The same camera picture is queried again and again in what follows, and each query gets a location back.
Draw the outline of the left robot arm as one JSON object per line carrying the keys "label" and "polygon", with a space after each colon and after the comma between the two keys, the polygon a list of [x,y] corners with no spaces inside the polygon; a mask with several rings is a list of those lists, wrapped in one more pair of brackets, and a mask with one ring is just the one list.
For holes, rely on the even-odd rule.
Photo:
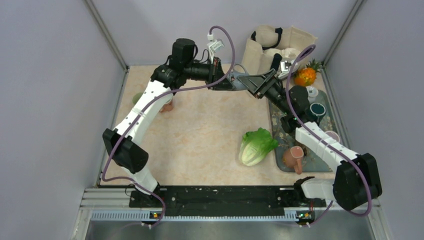
{"label": "left robot arm", "polygon": [[209,59],[195,59],[198,47],[188,38],[178,38],[172,45],[171,54],[164,64],[152,73],[150,81],[135,106],[114,129],[105,129],[102,139],[108,153],[105,167],[111,162],[120,166],[131,181],[142,192],[141,200],[149,207],[160,202],[156,190],[159,183],[147,167],[149,154],[139,145],[156,115],[173,100],[177,92],[186,91],[187,80],[204,81],[212,89],[229,79],[230,72],[223,72],[221,60],[215,53],[224,47],[223,41],[208,35]]}

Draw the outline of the grey blue mug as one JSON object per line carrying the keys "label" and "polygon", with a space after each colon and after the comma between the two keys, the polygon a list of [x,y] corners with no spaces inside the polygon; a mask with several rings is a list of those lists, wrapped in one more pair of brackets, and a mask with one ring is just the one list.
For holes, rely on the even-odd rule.
{"label": "grey blue mug", "polygon": [[245,91],[248,87],[240,80],[240,77],[248,76],[247,69],[239,63],[235,63],[227,79],[232,85],[232,91]]}

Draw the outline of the pink mug small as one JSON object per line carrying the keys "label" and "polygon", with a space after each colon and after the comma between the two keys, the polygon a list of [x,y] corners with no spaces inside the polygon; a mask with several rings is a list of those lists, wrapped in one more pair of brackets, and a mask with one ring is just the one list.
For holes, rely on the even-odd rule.
{"label": "pink mug small", "polygon": [[169,102],[169,103],[167,103],[167,104],[163,105],[159,112],[160,112],[160,113],[170,112],[170,111],[172,111],[173,109],[174,109],[174,104],[173,104],[173,102],[171,101],[171,102]]}

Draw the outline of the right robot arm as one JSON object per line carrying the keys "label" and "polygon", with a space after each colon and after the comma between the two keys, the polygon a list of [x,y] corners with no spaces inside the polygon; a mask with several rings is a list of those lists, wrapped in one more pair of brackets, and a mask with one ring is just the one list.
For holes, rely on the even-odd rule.
{"label": "right robot arm", "polygon": [[382,195],[375,157],[346,148],[320,128],[324,107],[308,100],[306,87],[283,87],[273,69],[259,75],[241,73],[231,77],[230,82],[236,90],[247,90],[257,99],[266,97],[283,111],[285,115],[280,119],[283,131],[294,135],[297,142],[315,153],[335,173],[333,180],[316,177],[299,180],[300,188],[293,192],[297,205],[307,206],[313,199],[322,199],[352,211]]}

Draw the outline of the light green mug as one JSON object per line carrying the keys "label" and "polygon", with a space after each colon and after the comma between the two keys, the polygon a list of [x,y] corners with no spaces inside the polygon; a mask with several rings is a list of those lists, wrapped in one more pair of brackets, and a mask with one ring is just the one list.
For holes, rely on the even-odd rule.
{"label": "light green mug", "polygon": [[132,97],[131,101],[134,106],[137,104],[137,102],[140,100],[143,94],[144,94],[143,92],[138,92]]}

